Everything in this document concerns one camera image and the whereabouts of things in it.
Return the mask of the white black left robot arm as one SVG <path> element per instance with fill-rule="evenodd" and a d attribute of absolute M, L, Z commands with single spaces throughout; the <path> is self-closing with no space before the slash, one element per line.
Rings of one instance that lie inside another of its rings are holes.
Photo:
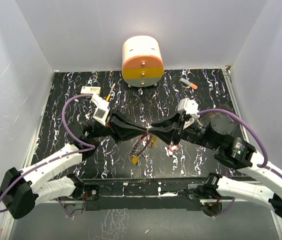
<path fill-rule="evenodd" d="M 77 200 L 83 196 L 84 183 L 75 174 L 54 177 L 92 156 L 99 146 L 96 138 L 111 136 L 116 142 L 124 142 L 147 132 L 116 110 L 110 112 L 105 124 L 74 121 L 67 128 L 69 142 L 59 151 L 26 168 L 6 171 L 0 185 L 0 204 L 15 220 L 45 201 L 60 197 Z"/>

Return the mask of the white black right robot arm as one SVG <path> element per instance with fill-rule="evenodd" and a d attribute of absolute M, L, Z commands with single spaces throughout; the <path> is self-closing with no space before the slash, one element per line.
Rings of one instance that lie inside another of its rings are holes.
<path fill-rule="evenodd" d="M 261 151 L 237 137 L 238 123 L 246 123 L 234 113 L 224 109 L 203 110 L 200 114 L 215 112 L 206 127 L 185 113 L 177 113 L 163 122 L 152 124 L 149 132 L 164 143 L 177 145 L 181 140 L 215 150 L 214 158 L 221 164 L 246 174 L 259 185 L 238 182 L 229 177 L 210 173 L 203 185 L 188 192 L 197 197 L 233 197 L 262 205 L 282 218 L 282 170 L 268 161 Z"/>

